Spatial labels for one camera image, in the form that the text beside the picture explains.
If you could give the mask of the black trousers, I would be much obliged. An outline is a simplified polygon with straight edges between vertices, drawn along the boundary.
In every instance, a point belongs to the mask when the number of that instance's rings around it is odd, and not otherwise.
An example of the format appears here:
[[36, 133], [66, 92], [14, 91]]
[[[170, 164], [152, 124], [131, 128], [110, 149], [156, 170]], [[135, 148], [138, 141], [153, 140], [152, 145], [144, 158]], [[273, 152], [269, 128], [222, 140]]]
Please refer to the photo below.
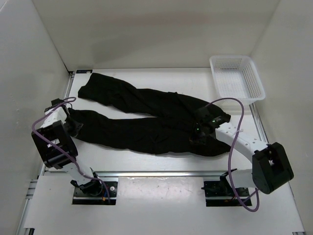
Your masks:
[[230, 150], [230, 146], [212, 136], [196, 141], [198, 126], [196, 111], [207, 107], [214, 118], [230, 115], [208, 102], [173, 92], [138, 89], [126, 81], [91, 74], [78, 97], [112, 106], [141, 118], [110, 119], [96, 111], [69, 108], [70, 117], [82, 124], [77, 139], [115, 149], [128, 149], [148, 154], [193, 153], [215, 157]]

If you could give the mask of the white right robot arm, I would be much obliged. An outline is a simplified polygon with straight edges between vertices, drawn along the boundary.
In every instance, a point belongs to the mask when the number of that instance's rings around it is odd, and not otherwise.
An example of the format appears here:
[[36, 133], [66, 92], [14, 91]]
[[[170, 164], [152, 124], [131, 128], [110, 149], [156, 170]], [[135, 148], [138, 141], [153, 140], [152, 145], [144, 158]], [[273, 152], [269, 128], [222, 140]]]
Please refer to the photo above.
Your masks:
[[229, 145], [231, 150], [238, 151], [251, 162], [251, 169], [232, 170], [220, 182], [220, 191], [224, 195], [232, 195], [237, 188], [256, 188], [270, 194], [294, 178], [281, 144], [257, 140], [225, 117], [209, 119], [205, 116], [196, 121], [191, 142], [204, 145], [208, 137]]

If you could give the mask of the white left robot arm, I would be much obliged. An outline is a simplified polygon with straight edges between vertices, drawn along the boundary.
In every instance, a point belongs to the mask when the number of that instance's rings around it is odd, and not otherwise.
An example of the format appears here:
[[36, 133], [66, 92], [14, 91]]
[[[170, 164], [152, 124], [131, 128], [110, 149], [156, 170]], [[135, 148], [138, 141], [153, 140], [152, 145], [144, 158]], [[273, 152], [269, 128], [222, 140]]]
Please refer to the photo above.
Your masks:
[[46, 167], [63, 170], [72, 177], [71, 184], [80, 191], [98, 196], [104, 187], [96, 173], [77, 160], [78, 150], [71, 137], [81, 128], [82, 124], [70, 117], [65, 105], [50, 107], [32, 124], [31, 137]]

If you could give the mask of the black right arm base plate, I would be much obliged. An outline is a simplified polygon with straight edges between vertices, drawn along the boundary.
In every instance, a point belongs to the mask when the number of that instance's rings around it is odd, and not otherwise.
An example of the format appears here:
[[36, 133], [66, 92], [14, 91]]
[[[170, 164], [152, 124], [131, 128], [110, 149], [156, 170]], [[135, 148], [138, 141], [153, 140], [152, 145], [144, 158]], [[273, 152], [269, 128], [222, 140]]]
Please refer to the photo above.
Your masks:
[[[219, 181], [204, 181], [201, 189], [204, 190], [207, 207], [241, 206], [233, 190], [224, 191]], [[248, 188], [237, 188], [236, 191], [246, 206], [252, 206]]]

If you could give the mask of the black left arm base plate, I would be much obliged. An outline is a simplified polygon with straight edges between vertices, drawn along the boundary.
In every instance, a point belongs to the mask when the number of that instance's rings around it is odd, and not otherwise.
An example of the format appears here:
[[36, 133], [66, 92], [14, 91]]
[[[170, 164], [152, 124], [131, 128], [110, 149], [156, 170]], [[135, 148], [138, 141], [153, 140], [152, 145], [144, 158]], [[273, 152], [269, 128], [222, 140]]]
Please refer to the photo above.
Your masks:
[[75, 180], [71, 180], [70, 183], [74, 186], [73, 205], [116, 205], [117, 181], [104, 182], [109, 192], [99, 181], [95, 180], [80, 186]]

